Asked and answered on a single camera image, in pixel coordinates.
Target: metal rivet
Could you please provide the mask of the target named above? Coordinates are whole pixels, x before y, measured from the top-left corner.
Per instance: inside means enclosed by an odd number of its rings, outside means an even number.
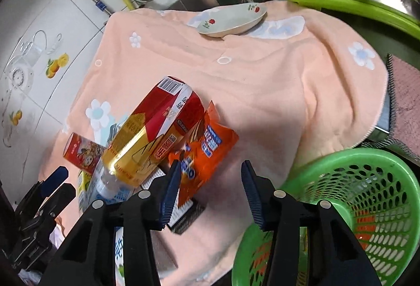
[[[278,198],[284,198],[286,197],[286,193],[283,190],[276,190],[274,191],[274,196]]]
[[[150,196],[150,191],[149,190],[142,190],[139,192],[139,197],[140,198],[148,198]]]
[[[319,202],[319,205],[324,209],[331,208],[331,203],[326,201],[326,200],[323,200],[323,201]]]
[[[99,209],[99,208],[101,208],[103,205],[104,205],[104,202],[103,202],[103,201],[101,201],[100,199],[97,199],[96,201],[94,201],[94,202],[92,203],[92,207],[93,207],[94,209]]]

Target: pink cloth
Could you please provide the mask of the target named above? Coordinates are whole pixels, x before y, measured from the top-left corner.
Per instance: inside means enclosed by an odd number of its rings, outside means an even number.
[[[223,39],[194,28],[217,9],[114,14],[68,116],[67,133],[58,135],[40,174],[44,179],[64,165],[76,185],[77,169],[62,158],[70,133],[103,142],[107,120],[130,114],[163,76],[188,83],[204,106],[213,100],[222,124],[240,139],[198,192],[205,212],[181,236],[161,233],[179,267],[162,280],[164,286],[211,285],[232,267],[251,223],[243,160],[279,186],[293,164],[360,143],[381,114],[387,72],[362,37],[315,10],[279,1],[264,5],[267,16],[256,28]],[[87,109],[99,105],[100,121],[89,119]],[[62,212],[66,233],[77,219],[74,200]]]

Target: ceramic dish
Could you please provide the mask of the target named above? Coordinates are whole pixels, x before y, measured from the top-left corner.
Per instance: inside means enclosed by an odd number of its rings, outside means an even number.
[[[209,19],[198,25],[197,31],[211,37],[242,34],[258,24],[266,12],[261,4],[237,4],[211,13]]]

